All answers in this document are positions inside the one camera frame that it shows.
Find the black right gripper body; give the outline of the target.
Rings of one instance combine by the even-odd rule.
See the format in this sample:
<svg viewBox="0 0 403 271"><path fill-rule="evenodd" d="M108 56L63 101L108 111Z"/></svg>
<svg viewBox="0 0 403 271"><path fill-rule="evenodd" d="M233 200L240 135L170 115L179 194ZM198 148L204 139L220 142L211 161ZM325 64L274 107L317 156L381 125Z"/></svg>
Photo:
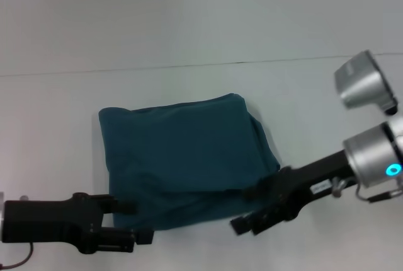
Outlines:
<svg viewBox="0 0 403 271"><path fill-rule="evenodd" d="M322 158L301 168L283 168L272 177L270 197L275 206L270 213L272 222L291 221L302 208L317 199L332 193L328 187L323 191L314 191L312 187L326 180L337 178L345 181L346 187L356 185L355 176L344 151Z"/></svg>

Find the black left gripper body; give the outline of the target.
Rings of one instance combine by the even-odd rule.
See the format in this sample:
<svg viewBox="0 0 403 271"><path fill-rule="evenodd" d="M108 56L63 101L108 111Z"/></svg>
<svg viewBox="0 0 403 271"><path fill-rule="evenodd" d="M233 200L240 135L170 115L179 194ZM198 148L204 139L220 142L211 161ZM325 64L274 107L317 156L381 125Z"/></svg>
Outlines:
<svg viewBox="0 0 403 271"><path fill-rule="evenodd" d="M7 200L4 203L2 242L53 243L75 246L82 254L117 251L110 229L102 228L111 212L110 195L75 193L67 200Z"/></svg>

